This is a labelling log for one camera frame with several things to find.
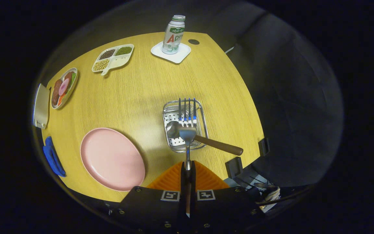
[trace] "fork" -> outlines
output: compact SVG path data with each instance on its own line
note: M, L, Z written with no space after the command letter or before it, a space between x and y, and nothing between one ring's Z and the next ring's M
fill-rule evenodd
M191 169L191 160L190 160L190 143L193 141L196 136L196 99L193 99L193 119L191 116L190 109L190 98L188 99L188 114L186 108L186 99L184 98L184 117L181 118L181 98L178 99L178 130L180 133L181 139L186 143L186 162L185 169L190 171Z

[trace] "table surface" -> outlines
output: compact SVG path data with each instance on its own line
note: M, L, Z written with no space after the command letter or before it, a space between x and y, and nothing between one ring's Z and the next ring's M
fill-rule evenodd
M209 35L185 32L182 42L191 52L175 64L150 52L163 37L163 32L148 33L105 44L74 59L49 81L48 89L69 68L78 69L73 94L61 109L49 107L47 128L42 130L43 139L52 136L67 174L61 179L68 188L113 202L128 194L101 185L83 166L80 143L87 132L98 127L121 132L138 148L145 164L141 186L185 160L185 153L168 147L162 120L164 104L184 97L202 103L210 138L243 148L243 167L259 157L258 142L264 138L261 121L245 82L227 55ZM200 44L190 44L189 39ZM126 65L111 69L105 77L92 72L103 50L124 44L134 44ZM234 157L209 146L191 151L192 160L222 179L228 177L225 162Z

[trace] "orange pad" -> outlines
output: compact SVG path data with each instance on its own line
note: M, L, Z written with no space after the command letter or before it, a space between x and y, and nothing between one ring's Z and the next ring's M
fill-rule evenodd
M169 191L180 191L180 173L183 162L179 162L167 169L157 179L155 179L147 188ZM222 179L203 164L194 161L196 166L196 191L207 189L225 189L229 188Z

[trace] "black background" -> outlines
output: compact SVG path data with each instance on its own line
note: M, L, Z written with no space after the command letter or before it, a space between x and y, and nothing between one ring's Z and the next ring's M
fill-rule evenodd
M0 231L119 231L77 204L46 175L31 147L27 105L21 105L31 96L27 82L36 78L50 52L69 33L119 4L0 3ZM256 4L294 26L329 60L346 116L341 148L320 186L259 231L374 233L374 3Z

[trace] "wire basket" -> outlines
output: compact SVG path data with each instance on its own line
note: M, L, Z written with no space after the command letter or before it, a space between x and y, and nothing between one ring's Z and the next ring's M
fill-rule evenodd
M193 102L188 104L186 103L186 108L189 108L191 110L191 113L193 113ZM181 118L184 118L184 104L181 105ZM206 119L205 119L205 113L203 111L202 104L197 101L196 99L196 112L197 112L197 126L196 126L196 135L209 138L209 133L207 132L207 126L206 126ZM169 138L166 131L166 126L171 121L177 121L178 122L178 100L167 102L164 105L164 108L162 110L162 119L164 120L164 131L165 131L165 137L167 138L167 144L171 148L172 151L176 153L185 153L186 152L186 145L183 139L181 137L172 139ZM198 150L206 145L198 142L196 140L193 140L190 143L190 151L191 150Z

